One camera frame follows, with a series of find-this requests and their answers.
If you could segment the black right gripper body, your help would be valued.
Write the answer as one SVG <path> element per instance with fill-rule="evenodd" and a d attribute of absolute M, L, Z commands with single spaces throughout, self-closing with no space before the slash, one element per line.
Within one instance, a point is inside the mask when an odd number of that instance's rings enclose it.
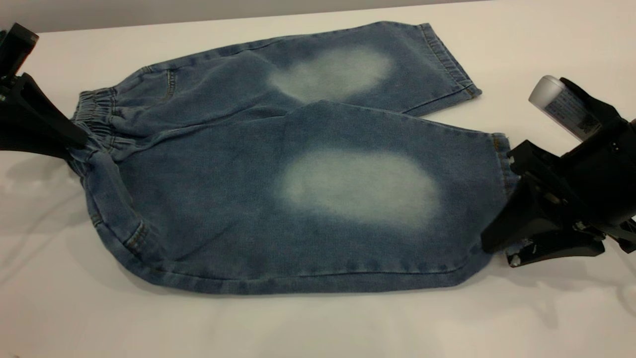
<path fill-rule="evenodd" d="M 617 118 L 563 156 L 531 141 L 509 152 L 513 172 L 586 224 L 610 227 L 635 215 L 635 122 Z"/>

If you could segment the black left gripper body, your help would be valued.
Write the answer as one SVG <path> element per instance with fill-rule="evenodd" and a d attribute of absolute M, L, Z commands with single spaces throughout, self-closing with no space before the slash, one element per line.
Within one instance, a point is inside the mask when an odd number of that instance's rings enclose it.
<path fill-rule="evenodd" d="M 15 22 L 10 30 L 2 30 L 0 44 L 0 83 L 11 86 L 18 70 L 38 43 L 39 35 Z"/>

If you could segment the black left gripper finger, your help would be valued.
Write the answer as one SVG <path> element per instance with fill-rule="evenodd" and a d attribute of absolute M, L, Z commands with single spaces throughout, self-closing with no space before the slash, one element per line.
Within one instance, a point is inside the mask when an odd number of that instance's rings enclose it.
<path fill-rule="evenodd" d="M 1 85 L 0 149 L 69 160 L 88 134 L 57 109 L 33 77 L 23 74 Z"/>

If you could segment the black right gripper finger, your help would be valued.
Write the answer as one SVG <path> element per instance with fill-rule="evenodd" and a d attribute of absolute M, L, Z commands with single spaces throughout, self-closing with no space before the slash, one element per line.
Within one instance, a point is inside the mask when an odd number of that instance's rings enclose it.
<path fill-rule="evenodd" d="M 507 202 L 481 233 L 486 253 L 524 247 L 547 233 L 574 231 L 562 199 L 549 186 L 514 174 L 505 174 L 503 184 Z"/>
<path fill-rule="evenodd" d="M 579 231 L 550 231 L 536 234 L 523 242 L 517 250 L 507 253 L 507 263 L 512 268 L 550 259 L 589 257 L 606 251 L 597 236 Z"/>

